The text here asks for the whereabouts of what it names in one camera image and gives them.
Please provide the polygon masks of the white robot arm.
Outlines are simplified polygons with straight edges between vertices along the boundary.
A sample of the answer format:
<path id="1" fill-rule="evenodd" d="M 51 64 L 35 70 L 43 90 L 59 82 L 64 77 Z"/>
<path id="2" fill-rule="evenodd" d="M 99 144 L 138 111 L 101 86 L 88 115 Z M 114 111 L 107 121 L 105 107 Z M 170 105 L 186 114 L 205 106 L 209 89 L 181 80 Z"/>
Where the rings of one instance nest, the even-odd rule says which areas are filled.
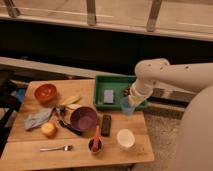
<path id="1" fill-rule="evenodd" d="M 150 98 L 158 83 L 195 94 L 189 102 L 182 98 L 166 101 L 185 107 L 169 171 L 213 171 L 213 62 L 170 64 L 165 58 L 142 60 L 134 72 L 136 79 L 128 95 L 131 106 Z"/>

